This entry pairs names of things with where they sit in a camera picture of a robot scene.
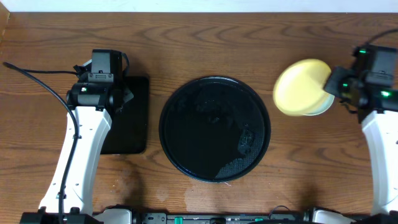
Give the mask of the light blue plate back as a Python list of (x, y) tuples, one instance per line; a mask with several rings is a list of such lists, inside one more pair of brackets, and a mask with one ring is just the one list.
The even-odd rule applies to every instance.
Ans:
[(331, 105), (334, 102), (334, 99), (335, 99), (335, 97), (333, 95), (330, 95), (318, 109), (316, 109), (315, 111), (312, 111), (310, 113), (306, 113), (305, 115), (306, 116), (316, 116), (316, 115), (320, 115), (320, 114), (324, 113), (331, 107)]

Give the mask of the yellow plate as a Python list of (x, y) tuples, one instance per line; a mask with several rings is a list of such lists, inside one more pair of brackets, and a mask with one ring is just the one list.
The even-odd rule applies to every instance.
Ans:
[(318, 59), (300, 60), (286, 68), (273, 89), (276, 107), (289, 116), (305, 116), (318, 109), (331, 95), (323, 86), (331, 68)]

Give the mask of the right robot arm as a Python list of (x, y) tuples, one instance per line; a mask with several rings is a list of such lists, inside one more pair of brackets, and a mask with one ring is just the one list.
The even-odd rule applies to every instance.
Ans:
[(373, 177), (371, 216), (358, 223), (397, 223), (397, 90), (367, 82), (335, 67), (323, 89), (358, 116), (366, 138)]

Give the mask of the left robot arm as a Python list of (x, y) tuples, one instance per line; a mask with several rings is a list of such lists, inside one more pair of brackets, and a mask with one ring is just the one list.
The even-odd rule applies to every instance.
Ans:
[(128, 208), (93, 213), (93, 187), (101, 149), (123, 92), (112, 83), (76, 83), (68, 92), (67, 132), (57, 168), (37, 212), (24, 212), (21, 223), (132, 223)]

